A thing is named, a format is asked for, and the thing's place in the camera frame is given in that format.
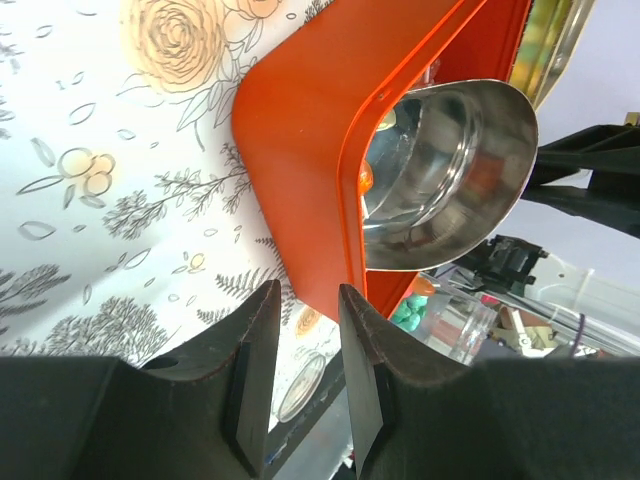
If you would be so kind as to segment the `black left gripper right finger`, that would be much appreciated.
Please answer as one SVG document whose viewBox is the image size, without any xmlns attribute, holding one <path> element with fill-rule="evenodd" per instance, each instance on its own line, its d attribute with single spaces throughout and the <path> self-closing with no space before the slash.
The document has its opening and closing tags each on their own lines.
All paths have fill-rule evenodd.
<svg viewBox="0 0 640 480">
<path fill-rule="evenodd" d="M 339 289 L 361 479 L 635 479 L 635 358 L 487 360 L 470 366 Z"/>
</svg>

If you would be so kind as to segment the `orange lollipop candy tin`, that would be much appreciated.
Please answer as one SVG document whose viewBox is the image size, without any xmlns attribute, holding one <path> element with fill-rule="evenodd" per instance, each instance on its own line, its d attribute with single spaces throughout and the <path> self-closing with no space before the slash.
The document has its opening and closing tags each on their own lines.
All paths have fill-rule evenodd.
<svg viewBox="0 0 640 480">
<path fill-rule="evenodd" d="M 250 69 L 232 134 L 298 298 L 329 318 L 355 286 L 384 316 L 410 273 L 365 266 L 358 174 L 375 129 L 434 61 L 510 76 L 526 1 L 335 1 Z"/>
</svg>

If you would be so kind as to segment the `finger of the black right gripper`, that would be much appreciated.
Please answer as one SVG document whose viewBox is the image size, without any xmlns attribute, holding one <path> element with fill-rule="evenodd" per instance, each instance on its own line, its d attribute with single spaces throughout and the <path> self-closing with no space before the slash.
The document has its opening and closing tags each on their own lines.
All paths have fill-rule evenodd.
<svg viewBox="0 0 640 480">
<path fill-rule="evenodd" d="M 522 198 L 639 236 L 639 128 L 596 125 L 538 149 Z"/>
</svg>

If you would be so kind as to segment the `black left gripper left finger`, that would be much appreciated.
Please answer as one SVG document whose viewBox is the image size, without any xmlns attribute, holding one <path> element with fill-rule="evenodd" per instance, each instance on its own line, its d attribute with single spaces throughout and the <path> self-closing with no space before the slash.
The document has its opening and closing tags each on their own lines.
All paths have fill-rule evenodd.
<svg viewBox="0 0 640 480">
<path fill-rule="evenodd" d="M 1 361 L 5 479 L 257 479 L 281 285 L 136 368 L 116 357 Z"/>
</svg>

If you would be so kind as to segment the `metal scoop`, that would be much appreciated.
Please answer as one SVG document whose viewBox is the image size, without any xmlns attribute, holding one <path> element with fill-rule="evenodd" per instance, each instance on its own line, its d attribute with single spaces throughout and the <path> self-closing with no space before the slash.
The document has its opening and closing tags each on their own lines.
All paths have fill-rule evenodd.
<svg viewBox="0 0 640 480">
<path fill-rule="evenodd" d="M 536 113 L 494 79 L 414 89 L 391 112 L 365 156 L 365 265 L 428 270 L 470 252 L 513 209 L 536 160 Z"/>
</svg>

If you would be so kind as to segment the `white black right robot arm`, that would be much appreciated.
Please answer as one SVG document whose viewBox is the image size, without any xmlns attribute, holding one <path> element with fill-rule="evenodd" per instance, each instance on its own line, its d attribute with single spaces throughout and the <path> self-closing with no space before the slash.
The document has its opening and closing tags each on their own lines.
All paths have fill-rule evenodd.
<svg viewBox="0 0 640 480">
<path fill-rule="evenodd" d="M 639 128 L 592 126 L 543 146 L 523 197 L 639 236 Z M 638 291 L 600 279 L 548 250 L 498 235 L 458 260 L 480 291 L 547 318 L 572 347 L 636 356 Z"/>
</svg>

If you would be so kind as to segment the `star candy tin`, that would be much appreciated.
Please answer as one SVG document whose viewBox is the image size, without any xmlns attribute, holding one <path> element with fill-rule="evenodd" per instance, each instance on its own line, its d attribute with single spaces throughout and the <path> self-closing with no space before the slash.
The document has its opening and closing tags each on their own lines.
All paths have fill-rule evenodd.
<svg viewBox="0 0 640 480">
<path fill-rule="evenodd" d="M 535 0 L 509 83 L 539 109 L 566 70 L 595 0 Z"/>
</svg>

